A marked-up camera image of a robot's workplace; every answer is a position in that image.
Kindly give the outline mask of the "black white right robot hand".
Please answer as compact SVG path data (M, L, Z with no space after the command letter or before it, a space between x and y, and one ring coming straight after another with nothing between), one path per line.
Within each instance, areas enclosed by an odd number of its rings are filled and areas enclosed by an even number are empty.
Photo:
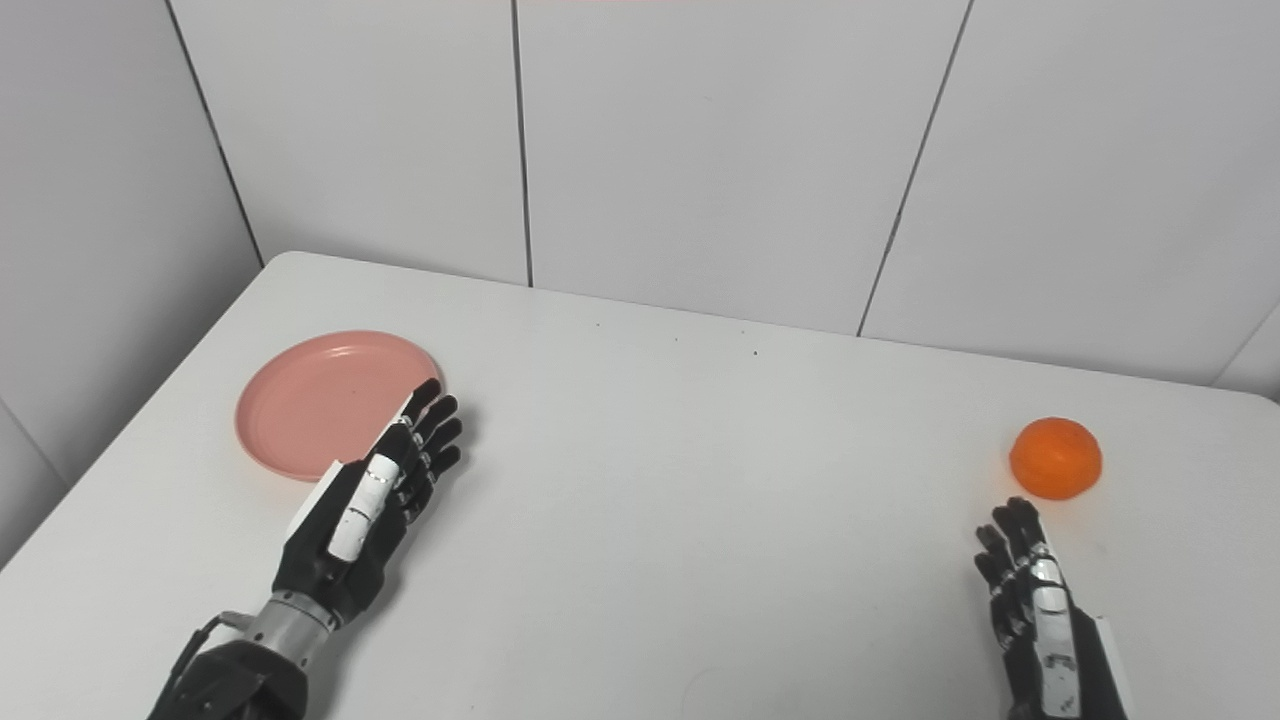
M1038 509L1014 496L975 529L974 564L1011 692L1010 719L1129 719L1108 628L1075 601Z

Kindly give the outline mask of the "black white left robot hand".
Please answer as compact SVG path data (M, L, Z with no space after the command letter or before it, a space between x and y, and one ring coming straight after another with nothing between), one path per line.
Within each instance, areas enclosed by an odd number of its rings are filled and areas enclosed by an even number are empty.
M273 592L310 598L338 625L366 612L390 557L462 457L458 409L431 378L362 457L334 464L285 541Z

